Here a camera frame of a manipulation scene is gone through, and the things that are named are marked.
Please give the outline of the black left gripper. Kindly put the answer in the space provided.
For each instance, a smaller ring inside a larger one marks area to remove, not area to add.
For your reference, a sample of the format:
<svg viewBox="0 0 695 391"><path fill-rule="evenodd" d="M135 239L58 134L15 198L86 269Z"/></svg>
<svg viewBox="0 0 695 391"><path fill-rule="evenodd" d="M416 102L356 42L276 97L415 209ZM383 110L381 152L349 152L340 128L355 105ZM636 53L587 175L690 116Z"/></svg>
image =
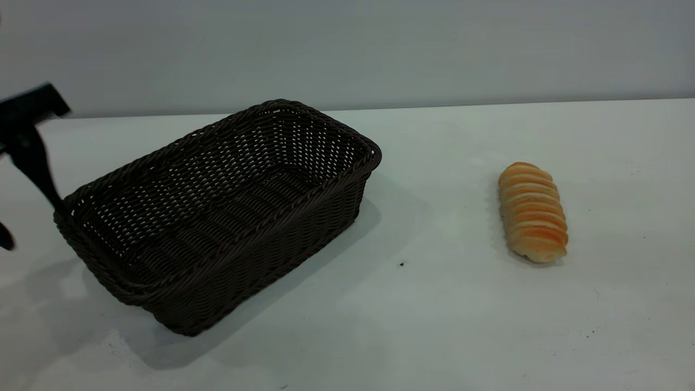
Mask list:
<svg viewBox="0 0 695 391"><path fill-rule="evenodd" d="M1 103L2 154L10 155L15 167L34 183L57 211L64 211L65 204L55 189L45 144L35 126L71 112L52 83L41 84ZM15 250L14 237L2 223L0 245L7 251Z"/></svg>

